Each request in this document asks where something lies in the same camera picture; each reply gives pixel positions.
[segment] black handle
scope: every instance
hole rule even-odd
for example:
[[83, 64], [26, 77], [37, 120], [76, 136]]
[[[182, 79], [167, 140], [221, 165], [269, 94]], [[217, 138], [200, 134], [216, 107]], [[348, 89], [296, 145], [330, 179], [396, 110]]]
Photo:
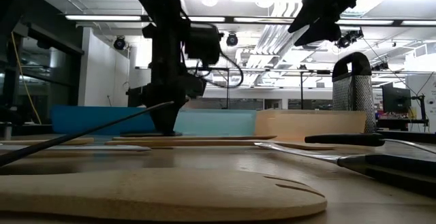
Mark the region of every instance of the black handle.
[[343, 74], [348, 73], [347, 64], [352, 64], [352, 75], [354, 76], [370, 76], [371, 75], [371, 64], [369, 63], [368, 57], [361, 52], [355, 52], [343, 57], [341, 60], [337, 61], [333, 67], [332, 79], [338, 78]]
[[356, 146], [383, 146], [383, 138], [383, 135], [378, 133], [326, 134], [307, 136], [305, 142]]
[[392, 155], [338, 159], [338, 165], [392, 186], [436, 197], [436, 162]]

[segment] wooden table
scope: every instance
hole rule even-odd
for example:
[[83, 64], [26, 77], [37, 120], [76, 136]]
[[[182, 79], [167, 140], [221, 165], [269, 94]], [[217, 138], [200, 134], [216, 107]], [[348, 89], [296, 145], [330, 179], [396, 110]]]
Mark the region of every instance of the wooden table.
[[[387, 144], [377, 151], [436, 160], [429, 153], [394, 144]], [[436, 199], [378, 183], [323, 161], [256, 147], [174, 148], [135, 155], [22, 159], [0, 168], [0, 174], [61, 174], [142, 167], [219, 168], [271, 174], [301, 181], [322, 192], [328, 200], [327, 210], [323, 213], [275, 223], [410, 224], [434, 223], [436, 220]], [[0, 212], [0, 223], [137, 222]]]

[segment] white wall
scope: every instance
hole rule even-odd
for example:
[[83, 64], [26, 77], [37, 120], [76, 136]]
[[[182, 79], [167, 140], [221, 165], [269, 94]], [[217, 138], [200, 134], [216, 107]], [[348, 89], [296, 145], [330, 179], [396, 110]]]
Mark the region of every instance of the white wall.
[[84, 28], [79, 106], [127, 106], [129, 60]]
[[151, 62], [151, 47], [149, 54], [144, 55], [144, 46], [134, 46], [130, 48], [130, 68], [129, 68], [129, 86], [138, 88], [148, 84], [151, 81], [150, 69], [135, 69], [136, 66], [147, 66]]

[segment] window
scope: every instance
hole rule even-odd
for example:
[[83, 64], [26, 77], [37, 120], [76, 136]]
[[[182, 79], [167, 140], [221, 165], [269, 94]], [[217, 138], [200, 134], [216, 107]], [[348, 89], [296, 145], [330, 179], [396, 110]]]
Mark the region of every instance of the window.
[[[261, 110], [263, 99], [229, 99], [232, 110]], [[195, 109], [226, 109], [226, 98], [197, 98], [189, 101], [186, 108]]]
[[31, 37], [15, 36], [24, 77], [17, 76], [15, 50], [9, 45], [7, 62], [0, 65], [0, 106], [16, 106], [26, 121], [38, 123], [31, 100], [41, 122], [50, 124], [53, 105], [77, 105], [80, 56]]
[[[299, 110], [301, 109], [300, 99], [289, 99], [287, 102], [288, 110]], [[333, 100], [325, 99], [304, 99], [303, 100], [304, 110], [332, 110]]]
[[[50, 108], [53, 105], [69, 105], [69, 87], [54, 84], [37, 78], [24, 76], [29, 95], [43, 124], [50, 123]], [[26, 92], [25, 84], [20, 77], [18, 83], [18, 109], [26, 114], [28, 121], [38, 123]]]

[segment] metal grater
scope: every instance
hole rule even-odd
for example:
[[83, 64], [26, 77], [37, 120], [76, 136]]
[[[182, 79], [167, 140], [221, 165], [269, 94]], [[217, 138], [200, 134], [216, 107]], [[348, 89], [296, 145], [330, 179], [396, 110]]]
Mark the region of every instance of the metal grater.
[[[348, 72], [347, 64], [352, 64]], [[349, 54], [339, 60], [333, 69], [333, 110], [365, 111], [367, 121], [365, 132], [377, 130], [371, 86], [371, 65], [360, 52]]]

